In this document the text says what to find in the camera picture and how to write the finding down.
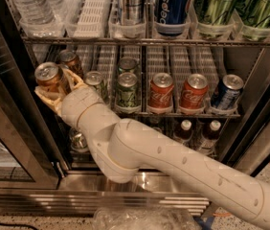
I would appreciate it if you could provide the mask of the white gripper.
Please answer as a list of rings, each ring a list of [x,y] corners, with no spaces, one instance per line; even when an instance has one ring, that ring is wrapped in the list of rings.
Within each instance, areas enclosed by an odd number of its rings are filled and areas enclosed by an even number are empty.
[[[37,97],[86,138],[109,138],[120,118],[94,89],[86,87],[81,77],[69,69],[65,70],[65,76],[72,93],[65,97],[64,94],[37,86],[34,90]]]

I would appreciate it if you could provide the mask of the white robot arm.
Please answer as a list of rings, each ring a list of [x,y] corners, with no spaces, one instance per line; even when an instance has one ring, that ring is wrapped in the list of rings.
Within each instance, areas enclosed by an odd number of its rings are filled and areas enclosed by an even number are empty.
[[[72,71],[46,62],[34,71],[36,95],[82,133],[101,171],[117,183],[143,165],[165,173],[236,217],[270,230],[270,184],[239,172],[133,119],[122,119]]]

